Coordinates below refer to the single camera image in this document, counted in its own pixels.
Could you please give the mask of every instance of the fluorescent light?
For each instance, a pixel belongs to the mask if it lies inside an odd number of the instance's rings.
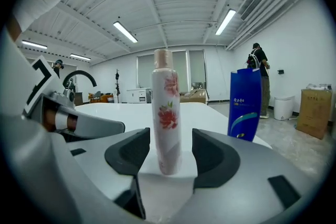
[[[127,29],[120,23],[120,22],[115,22],[113,24],[115,28],[117,28],[120,32],[122,32],[126,37],[128,37],[129,40],[131,40],[133,43],[137,43],[138,40],[131,35],[130,32],[127,31]]]
[[[30,41],[26,41],[26,40],[22,40],[22,43],[23,43],[23,44],[26,44],[26,45],[33,46],[33,47],[37,47],[37,48],[40,48],[40,49],[47,49],[47,48],[48,48],[48,47],[45,46],[45,45],[41,45],[41,44],[38,44],[38,43],[34,43],[34,42],[30,42]]]
[[[76,57],[76,58],[79,58],[79,59],[83,59],[83,60],[88,60],[88,61],[91,60],[91,58],[84,57],[84,56],[81,56],[81,55],[76,55],[76,54],[70,54],[70,56]]]
[[[216,36],[220,36],[225,27],[228,25],[228,23],[231,21],[232,17],[236,14],[236,11],[233,9],[230,9],[229,12],[226,14],[225,19],[223,20],[222,24],[220,25],[219,29],[216,32]]]

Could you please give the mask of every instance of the pink flower print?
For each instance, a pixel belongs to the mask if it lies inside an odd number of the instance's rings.
[[[169,106],[160,107],[158,113],[160,117],[160,124],[163,129],[175,129],[177,126],[177,115],[176,112],[172,110],[172,103]]]
[[[180,96],[178,77],[176,73],[173,73],[170,77],[165,79],[164,90],[173,97]]]

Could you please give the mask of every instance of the floor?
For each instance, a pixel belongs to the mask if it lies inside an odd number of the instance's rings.
[[[229,103],[212,103],[209,106],[229,116]],[[269,114],[268,119],[260,119],[256,135],[319,182],[330,167],[336,140],[329,131],[323,140],[317,139],[296,130],[297,120],[278,121],[273,117],[273,110],[269,110]]]

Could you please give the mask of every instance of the backpack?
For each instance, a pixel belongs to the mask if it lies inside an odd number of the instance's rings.
[[[256,51],[257,50],[254,50],[251,54],[248,55],[248,58],[246,61],[247,68],[253,68],[253,69],[260,68],[260,62],[258,61],[257,56],[254,55]]]

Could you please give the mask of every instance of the white cabinet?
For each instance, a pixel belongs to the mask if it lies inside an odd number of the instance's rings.
[[[151,90],[149,88],[127,90],[127,103],[151,103]]]

